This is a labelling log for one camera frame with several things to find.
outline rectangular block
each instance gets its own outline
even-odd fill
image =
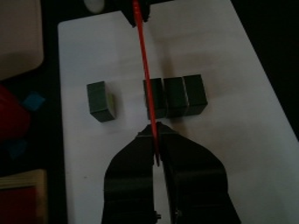
[[[201,76],[198,74],[182,76],[188,108],[185,116],[194,116],[201,113],[208,105]]]
[[[164,118],[165,116],[165,99],[164,99],[164,85],[161,78],[150,79],[152,92],[153,92],[153,112],[154,118]],[[146,104],[145,97],[145,81],[144,81],[144,98],[145,98],[145,107],[146,107],[146,117],[149,119],[149,109]]]
[[[104,81],[88,84],[88,110],[101,123],[116,119],[113,95]]]
[[[182,77],[162,79],[166,100],[166,117],[184,116],[188,106],[184,92]]]

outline dark background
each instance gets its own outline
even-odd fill
[[[297,138],[299,1],[230,2]],[[109,0],[104,12],[113,10]],[[90,15],[82,0],[41,0],[44,62],[36,70],[2,81],[20,101],[30,91],[37,91],[45,103],[32,113],[26,152],[14,161],[0,163],[0,176],[34,168],[46,169],[49,223],[54,224],[66,223],[57,24]]]

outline red object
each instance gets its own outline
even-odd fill
[[[0,223],[37,223],[34,187],[14,188],[0,191]]]
[[[0,143],[22,137],[30,124],[29,112],[21,107],[14,96],[0,85]]]
[[[154,100],[153,100],[153,93],[152,93],[152,85],[149,79],[149,70],[146,65],[146,57],[145,57],[145,40],[144,40],[144,33],[142,33],[142,17],[141,11],[137,0],[133,0],[133,11],[134,11],[134,23],[137,28],[138,34],[138,41],[140,41],[140,48],[142,54],[142,62],[144,62],[144,81],[145,81],[145,97],[148,101],[148,108],[149,108],[149,119],[150,119],[150,127],[153,133],[153,148],[154,148],[154,160],[156,164],[160,164],[160,155],[158,155],[158,142],[157,142],[157,130],[156,130],[156,123],[154,123]]]

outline beige object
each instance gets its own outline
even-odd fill
[[[0,0],[0,81],[42,63],[40,0]]]
[[[0,178],[0,190],[33,186],[37,193],[36,218],[38,224],[48,223],[46,209],[46,173],[33,170]]]

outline red line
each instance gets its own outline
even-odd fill
[[[153,134],[153,154],[156,164],[160,164],[160,156],[158,156],[158,141],[157,141],[157,130],[156,130],[156,123],[154,123],[154,99],[152,93],[152,85],[149,79],[149,71],[146,65],[146,57],[145,57],[145,40],[144,40],[144,33],[142,33],[142,18],[141,18],[141,11],[137,0],[133,0],[133,11],[134,11],[134,23],[137,28],[138,34],[138,41],[140,41],[140,48],[142,54],[142,62],[144,62],[144,81],[145,81],[145,97],[148,102],[149,108],[149,119],[150,119],[150,126],[152,126],[152,134]]]

